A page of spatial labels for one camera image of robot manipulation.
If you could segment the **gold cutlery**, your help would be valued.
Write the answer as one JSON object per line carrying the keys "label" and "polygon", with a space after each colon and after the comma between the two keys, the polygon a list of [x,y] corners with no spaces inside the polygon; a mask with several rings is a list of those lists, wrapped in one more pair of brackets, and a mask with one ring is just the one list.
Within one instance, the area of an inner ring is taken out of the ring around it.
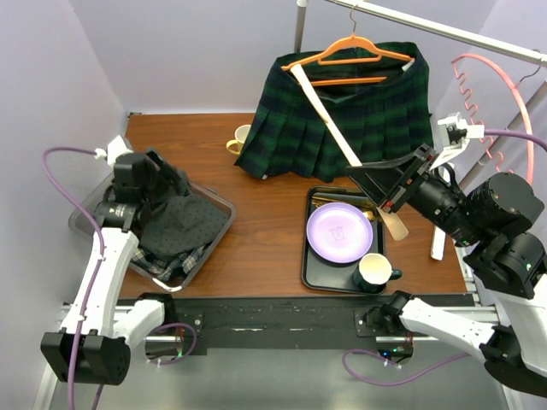
{"label": "gold cutlery", "polygon": [[334,193],[315,193],[311,196],[311,204],[315,208],[319,208],[328,203],[346,203],[356,208],[359,208],[369,221],[379,220],[379,212],[371,200],[364,196],[351,196],[345,194]]}

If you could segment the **clear plastic storage bin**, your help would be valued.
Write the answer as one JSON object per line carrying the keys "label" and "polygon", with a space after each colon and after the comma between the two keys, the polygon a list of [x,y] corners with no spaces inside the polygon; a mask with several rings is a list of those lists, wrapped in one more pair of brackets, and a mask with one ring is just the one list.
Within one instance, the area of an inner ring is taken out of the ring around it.
{"label": "clear plastic storage bin", "polygon": [[[91,213],[100,200],[103,197],[103,193],[109,187],[112,180],[112,176],[109,175],[91,194],[83,201],[82,206]],[[206,199],[209,203],[212,204],[219,212],[222,212],[226,216],[226,221],[221,226],[217,235],[210,243],[205,246],[203,252],[197,258],[197,262],[191,269],[186,272],[184,275],[171,276],[169,278],[163,278],[161,275],[153,273],[148,267],[143,268],[142,263],[134,263],[131,261],[129,263],[129,268],[136,272],[138,275],[143,278],[151,280],[156,286],[165,290],[166,292],[178,292],[189,286],[191,281],[197,276],[197,273],[201,270],[202,266],[212,255],[217,245],[220,243],[221,239],[225,236],[228,231],[228,228],[231,226],[236,216],[236,209],[234,205],[226,200],[225,198],[219,196],[214,190],[209,189],[208,187],[202,186],[201,184],[196,183],[195,181],[189,180],[189,186],[191,187],[191,192],[195,193],[197,196]],[[74,210],[68,220],[69,228],[80,235],[82,238],[88,242],[92,242],[93,228],[88,222],[87,218],[78,210]]]}

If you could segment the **cream plastic hanger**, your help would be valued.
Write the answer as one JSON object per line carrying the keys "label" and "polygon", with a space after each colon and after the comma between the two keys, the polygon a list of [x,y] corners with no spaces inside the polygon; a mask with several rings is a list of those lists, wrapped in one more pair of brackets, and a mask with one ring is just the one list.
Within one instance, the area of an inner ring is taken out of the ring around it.
{"label": "cream plastic hanger", "polygon": [[[332,134],[335,142],[344,154],[344,157],[349,165],[353,167],[361,166],[361,161],[358,159],[357,155],[354,153],[354,151],[342,135],[341,131],[332,120],[330,114],[327,112],[320,98],[316,94],[314,87],[311,85],[311,82],[309,81],[302,66],[300,64],[297,64],[296,66],[292,67],[290,71],[296,78],[297,82],[300,84],[305,96],[308,98],[309,102],[314,107],[317,114],[323,120],[326,128]],[[389,214],[383,211],[380,207],[376,208],[376,214],[381,218],[388,232],[391,234],[391,237],[395,241],[401,241],[408,236],[409,230],[397,214]]]}

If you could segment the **yellow mug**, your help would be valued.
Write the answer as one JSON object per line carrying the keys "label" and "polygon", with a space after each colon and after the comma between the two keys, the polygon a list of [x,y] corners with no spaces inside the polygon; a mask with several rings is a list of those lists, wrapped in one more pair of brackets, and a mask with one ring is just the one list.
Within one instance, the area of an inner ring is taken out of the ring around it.
{"label": "yellow mug", "polygon": [[234,134],[233,139],[226,143],[226,149],[228,152],[234,155],[239,155],[244,147],[246,138],[249,135],[251,125],[239,126]]}

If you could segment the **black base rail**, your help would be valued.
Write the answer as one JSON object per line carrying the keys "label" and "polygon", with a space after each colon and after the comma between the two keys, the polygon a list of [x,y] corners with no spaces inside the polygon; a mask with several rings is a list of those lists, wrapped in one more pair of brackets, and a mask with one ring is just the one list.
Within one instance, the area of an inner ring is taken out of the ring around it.
{"label": "black base rail", "polygon": [[373,328],[369,310],[387,296],[177,298],[177,317],[197,329],[195,354],[211,349],[376,348],[403,343],[408,332]]}

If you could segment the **green mug cream inside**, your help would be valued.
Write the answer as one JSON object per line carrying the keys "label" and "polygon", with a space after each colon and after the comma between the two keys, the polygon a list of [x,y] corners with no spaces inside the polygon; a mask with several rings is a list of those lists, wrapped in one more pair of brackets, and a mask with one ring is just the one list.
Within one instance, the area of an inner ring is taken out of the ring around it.
{"label": "green mug cream inside", "polygon": [[393,268],[384,255],[369,253],[359,261],[352,279],[359,291],[379,294],[385,290],[390,281],[399,280],[402,276],[403,272]]}

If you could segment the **green plaid pleated skirt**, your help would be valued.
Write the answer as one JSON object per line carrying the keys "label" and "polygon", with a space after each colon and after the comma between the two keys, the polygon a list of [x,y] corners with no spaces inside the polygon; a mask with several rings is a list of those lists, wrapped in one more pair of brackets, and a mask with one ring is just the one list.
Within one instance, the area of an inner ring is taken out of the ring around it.
{"label": "green plaid pleated skirt", "polygon": [[[384,42],[379,48],[411,57],[410,62],[383,57],[367,60],[363,49],[332,55],[332,65],[303,67],[310,81],[380,77],[376,84],[327,85],[316,89],[332,120],[361,162],[388,161],[432,144],[428,108],[429,67],[412,42]],[[251,129],[235,161],[255,178],[295,173],[331,182],[349,165],[291,72],[284,67],[308,57],[278,57],[265,80]]]}

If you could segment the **pink wavy hanger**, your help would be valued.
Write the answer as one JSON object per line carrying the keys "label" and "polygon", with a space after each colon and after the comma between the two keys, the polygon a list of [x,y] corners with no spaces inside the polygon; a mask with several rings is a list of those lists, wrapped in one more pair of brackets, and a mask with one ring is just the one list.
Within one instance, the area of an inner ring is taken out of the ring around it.
{"label": "pink wavy hanger", "polygon": [[[471,53],[458,56],[452,67],[464,101],[463,114],[471,124],[546,139],[545,81],[533,74],[512,79],[511,71]],[[456,159],[466,186],[495,172],[518,173],[534,183],[545,168],[546,154],[535,143],[497,134],[471,141]]]}

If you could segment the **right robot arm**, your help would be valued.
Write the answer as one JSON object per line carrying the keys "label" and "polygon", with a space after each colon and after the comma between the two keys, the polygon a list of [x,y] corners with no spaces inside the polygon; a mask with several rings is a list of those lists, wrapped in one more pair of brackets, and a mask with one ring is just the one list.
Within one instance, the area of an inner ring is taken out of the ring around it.
{"label": "right robot arm", "polygon": [[398,291],[366,313],[368,325],[398,336],[435,337],[473,356],[500,384],[546,394],[546,250],[531,227],[544,211],[532,187],[513,173],[498,173],[469,193],[452,166],[435,167],[423,145],[392,161],[348,167],[348,177],[376,206],[394,213],[409,205],[456,246],[464,262],[498,300],[509,322],[488,325],[433,307]]}

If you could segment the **grey dotted skirt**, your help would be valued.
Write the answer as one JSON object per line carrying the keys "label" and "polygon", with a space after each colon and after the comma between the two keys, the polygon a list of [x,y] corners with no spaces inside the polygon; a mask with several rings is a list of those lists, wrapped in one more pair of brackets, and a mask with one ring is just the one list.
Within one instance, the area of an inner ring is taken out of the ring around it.
{"label": "grey dotted skirt", "polygon": [[141,249],[162,260],[212,243],[228,220],[191,188],[186,172],[179,170],[178,175],[151,203],[151,218],[139,240]]}

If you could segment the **navy white plaid skirt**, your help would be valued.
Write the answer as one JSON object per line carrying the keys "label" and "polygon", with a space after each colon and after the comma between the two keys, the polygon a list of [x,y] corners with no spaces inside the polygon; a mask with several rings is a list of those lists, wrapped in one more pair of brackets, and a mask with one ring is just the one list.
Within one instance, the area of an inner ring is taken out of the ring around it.
{"label": "navy white plaid skirt", "polygon": [[160,281],[170,282],[175,279],[185,279],[196,272],[199,264],[204,261],[204,255],[209,247],[210,244],[206,244],[163,259],[148,250],[138,248],[133,253],[131,262]]}

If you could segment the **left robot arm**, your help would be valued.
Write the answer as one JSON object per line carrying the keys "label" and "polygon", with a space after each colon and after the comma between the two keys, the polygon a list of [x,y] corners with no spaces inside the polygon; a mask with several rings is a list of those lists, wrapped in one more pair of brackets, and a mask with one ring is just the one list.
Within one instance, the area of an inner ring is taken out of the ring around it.
{"label": "left robot arm", "polygon": [[154,150],[108,155],[114,177],[94,214],[92,250],[77,296],[58,331],[46,332],[40,350],[58,379],[75,384],[119,385],[132,352],[151,333],[179,327],[174,299],[144,293],[115,318],[121,285],[159,189],[178,174]]}

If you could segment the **lavender round plate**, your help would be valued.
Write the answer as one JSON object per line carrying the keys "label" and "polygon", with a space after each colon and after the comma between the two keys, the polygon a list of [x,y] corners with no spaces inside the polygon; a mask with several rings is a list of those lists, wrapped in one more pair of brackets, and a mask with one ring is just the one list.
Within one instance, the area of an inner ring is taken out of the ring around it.
{"label": "lavender round plate", "polygon": [[319,257],[347,264],[361,259],[372,248],[374,234],[372,223],[357,207],[331,202],[309,216],[306,237]]}

